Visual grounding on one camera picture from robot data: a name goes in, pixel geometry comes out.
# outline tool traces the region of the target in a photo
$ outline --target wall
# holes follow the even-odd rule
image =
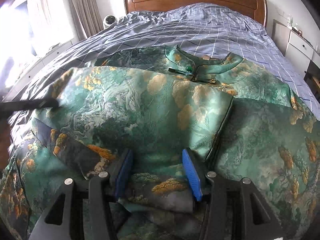
[[[17,7],[26,0],[15,0],[12,7]],[[54,25],[58,29],[59,42],[64,43],[73,38],[73,33],[68,22],[63,0],[47,0]]]
[[[124,0],[96,0],[103,19],[108,14],[115,15],[118,19],[125,15]],[[303,36],[309,40],[314,47],[320,45],[320,30],[313,20],[307,8],[301,0],[267,0],[268,1],[268,35],[272,34],[273,19],[286,24],[288,14],[293,17],[303,32]]]

